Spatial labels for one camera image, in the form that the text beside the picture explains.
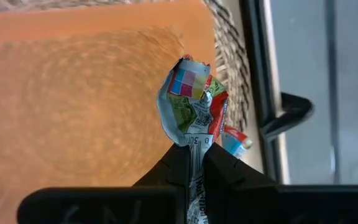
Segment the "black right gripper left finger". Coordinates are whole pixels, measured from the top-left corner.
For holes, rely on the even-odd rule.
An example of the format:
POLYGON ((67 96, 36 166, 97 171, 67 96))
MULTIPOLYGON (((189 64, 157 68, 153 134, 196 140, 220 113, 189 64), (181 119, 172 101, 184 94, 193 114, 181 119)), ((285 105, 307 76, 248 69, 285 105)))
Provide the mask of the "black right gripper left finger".
POLYGON ((53 187, 26 196, 19 224, 185 223, 190 149, 176 144, 131 187, 53 187))

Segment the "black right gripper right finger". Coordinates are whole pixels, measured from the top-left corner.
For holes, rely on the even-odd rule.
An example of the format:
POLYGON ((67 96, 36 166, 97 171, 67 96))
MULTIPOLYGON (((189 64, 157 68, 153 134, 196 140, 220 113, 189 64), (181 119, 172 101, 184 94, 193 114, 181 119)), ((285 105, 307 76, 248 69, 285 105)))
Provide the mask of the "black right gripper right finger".
POLYGON ((210 223, 358 223, 358 185, 283 185, 213 144, 203 159, 210 223))

